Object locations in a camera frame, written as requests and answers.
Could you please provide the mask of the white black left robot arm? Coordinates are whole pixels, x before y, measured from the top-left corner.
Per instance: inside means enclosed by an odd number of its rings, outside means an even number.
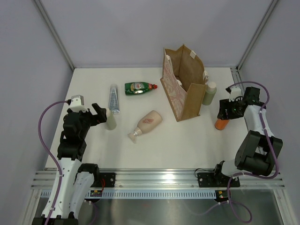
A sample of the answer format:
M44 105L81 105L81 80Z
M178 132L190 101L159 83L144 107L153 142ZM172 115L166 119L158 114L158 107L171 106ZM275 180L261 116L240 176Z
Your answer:
M111 113L96 103L92 104L95 115L86 108L76 109L71 99L66 103L69 108L63 118L58 155L49 153L57 166L56 177L42 215L33 218L34 225L77 225L89 188L97 186L102 179L98 165L83 163L82 158L89 129L106 123Z

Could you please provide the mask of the orange bottle with blue cap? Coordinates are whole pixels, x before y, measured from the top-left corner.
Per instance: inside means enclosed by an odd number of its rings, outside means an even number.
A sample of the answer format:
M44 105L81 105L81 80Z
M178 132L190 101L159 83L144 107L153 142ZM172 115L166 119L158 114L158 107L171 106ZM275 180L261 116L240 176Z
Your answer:
M217 121L215 123L215 128L217 130L224 130L228 123L229 123L229 120L217 119Z

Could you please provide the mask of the beige pump lotion bottle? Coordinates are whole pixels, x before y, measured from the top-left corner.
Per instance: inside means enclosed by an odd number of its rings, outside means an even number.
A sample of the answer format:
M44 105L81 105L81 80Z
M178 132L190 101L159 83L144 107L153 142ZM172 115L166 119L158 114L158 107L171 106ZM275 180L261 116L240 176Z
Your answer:
M133 143L136 143L136 139L138 136L149 133L155 127L157 127L162 122L162 120L163 119L161 115L157 111L152 110L139 120L133 132L128 134L129 139Z

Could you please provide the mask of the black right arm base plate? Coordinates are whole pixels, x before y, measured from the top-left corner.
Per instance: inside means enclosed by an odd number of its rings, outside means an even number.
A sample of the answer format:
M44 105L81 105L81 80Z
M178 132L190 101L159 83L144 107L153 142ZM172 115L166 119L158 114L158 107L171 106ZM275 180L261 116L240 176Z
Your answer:
M226 188L230 177L213 172L197 173L198 185L200 188Z

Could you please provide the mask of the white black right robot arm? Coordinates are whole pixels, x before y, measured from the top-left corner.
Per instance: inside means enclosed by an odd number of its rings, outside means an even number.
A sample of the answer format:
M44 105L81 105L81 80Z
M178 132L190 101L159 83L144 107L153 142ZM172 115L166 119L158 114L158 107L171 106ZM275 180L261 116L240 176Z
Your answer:
M219 113L215 128L223 130L230 120L244 118L248 133L239 147L235 159L221 161L216 165L212 180L217 186L225 187L239 175L251 175L272 179L271 172L277 169L277 158L283 141L271 132L266 118L266 104L259 99L260 89L230 86L228 99L219 101Z

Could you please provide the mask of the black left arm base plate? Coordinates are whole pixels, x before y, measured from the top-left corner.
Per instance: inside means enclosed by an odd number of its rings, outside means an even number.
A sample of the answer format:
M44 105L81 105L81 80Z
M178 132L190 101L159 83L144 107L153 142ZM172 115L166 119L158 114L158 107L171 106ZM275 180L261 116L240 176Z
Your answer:
M91 185L92 188L113 188L115 187L115 177L114 172L100 172L94 175L94 182Z

